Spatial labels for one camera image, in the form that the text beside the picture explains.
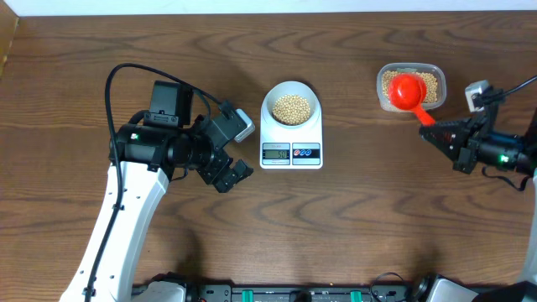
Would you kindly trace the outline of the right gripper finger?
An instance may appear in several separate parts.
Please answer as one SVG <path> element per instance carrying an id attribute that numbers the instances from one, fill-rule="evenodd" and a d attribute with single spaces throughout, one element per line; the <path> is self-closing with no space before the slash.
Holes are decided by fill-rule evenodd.
<path id="1" fill-rule="evenodd" d="M 466 162 L 470 159 L 470 150 L 467 148 L 467 139 L 462 138 L 428 138 L 452 162 Z"/>
<path id="2" fill-rule="evenodd" d="M 457 121 L 437 122 L 432 126 L 421 126 L 419 135 L 431 143 L 466 141 L 482 124 L 481 117 L 464 118 Z"/>

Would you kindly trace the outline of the red measuring scoop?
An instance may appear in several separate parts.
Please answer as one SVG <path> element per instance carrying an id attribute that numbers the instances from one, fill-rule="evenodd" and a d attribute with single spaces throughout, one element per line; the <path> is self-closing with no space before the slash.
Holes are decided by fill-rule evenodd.
<path id="1" fill-rule="evenodd" d="M 415 74 L 399 74 L 388 85 L 388 99 L 393 106 L 412 112 L 423 126 L 432 126 L 435 119 L 422 107 L 426 94 L 425 81 Z"/>

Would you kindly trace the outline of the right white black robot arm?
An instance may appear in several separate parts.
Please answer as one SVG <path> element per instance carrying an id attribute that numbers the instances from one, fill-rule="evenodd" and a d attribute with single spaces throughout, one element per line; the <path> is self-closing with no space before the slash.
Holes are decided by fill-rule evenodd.
<path id="1" fill-rule="evenodd" d="M 536 181 L 536 120 L 525 135 L 493 130 L 498 106 L 486 106 L 469 119 L 438 122 L 420 128 L 420 136 L 432 143 L 453 162 L 453 169 L 471 173 L 476 164 L 514 171 L 524 175 L 517 190 Z M 520 280 L 509 286 L 478 293 L 438 274 L 427 276 L 410 295 L 412 301 L 536 301 L 536 223 L 532 223 L 527 257 Z"/>

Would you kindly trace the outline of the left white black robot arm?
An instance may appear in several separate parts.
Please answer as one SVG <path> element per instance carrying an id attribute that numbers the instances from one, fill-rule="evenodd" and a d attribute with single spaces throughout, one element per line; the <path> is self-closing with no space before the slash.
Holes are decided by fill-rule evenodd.
<path id="1" fill-rule="evenodd" d="M 157 205 L 174 172 L 196 171 L 207 185 L 227 193 L 253 172 L 225 151 L 255 126 L 229 102 L 216 117 L 193 118 L 200 91 L 156 81 L 150 108 L 135 114 L 110 142 L 106 195 L 81 264 L 63 301 L 129 301 L 133 276 Z"/>

